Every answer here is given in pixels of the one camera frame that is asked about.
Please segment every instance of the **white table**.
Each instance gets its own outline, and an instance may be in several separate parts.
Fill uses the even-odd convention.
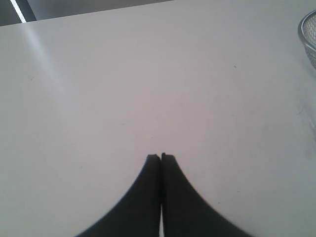
[[[316,235],[312,0],[175,0],[0,28],[0,236],[72,237],[147,154],[257,237]]]

